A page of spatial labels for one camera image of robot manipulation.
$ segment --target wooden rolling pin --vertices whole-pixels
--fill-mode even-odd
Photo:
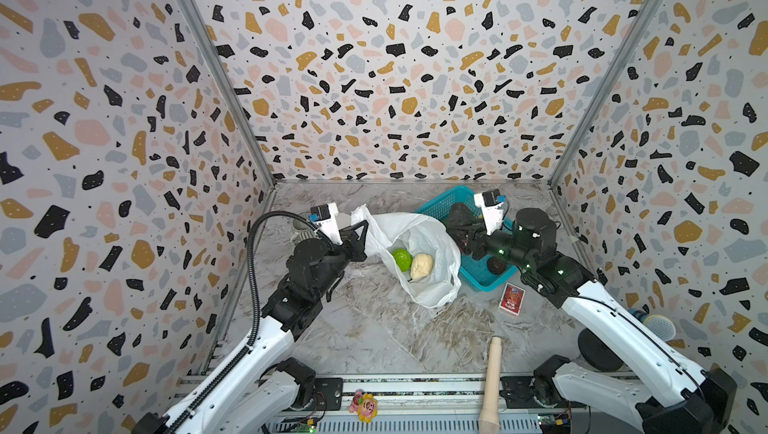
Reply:
[[[498,383],[502,375],[502,340],[491,338],[488,348],[488,369],[485,371],[485,395],[478,418],[480,434],[498,434],[502,424],[498,420]]]

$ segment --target terrazzo wall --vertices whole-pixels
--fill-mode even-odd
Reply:
[[[197,0],[277,178],[542,179],[643,0]]]
[[[557,192],[626,306],[768,430],[768,1],[664,0]]]
[[[204,361],[263,199],[174,0],[0,0],[0,431],[126,432]]]

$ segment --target green ball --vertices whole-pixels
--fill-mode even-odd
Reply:
[[[395,251],[392,252],[392,257],[395,258],[395,262],[402,272],[406,272],[411,268],[411,262],[413,261],[413,258],[407,250],[395,249]]]

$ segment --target peeled fruit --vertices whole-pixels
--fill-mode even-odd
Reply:
[[[417,254],[411,264],[411,280],[419,280],[432,273],[435,260],[429,254]]]
[[[411,268],[412,257],[405,249],[395,249],[392,251],[392,257],[395,258],[395,263],[400,268],[401,272],[406,272]]]

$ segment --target red card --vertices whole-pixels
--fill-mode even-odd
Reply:
[[[523,304],[524,294],[524,289],[508,283],[507,286],[504,287],[504,295],[502,296],[502,302],[499,303],[498,308],[505,313],[513,315],[520,314],[520,307]]]

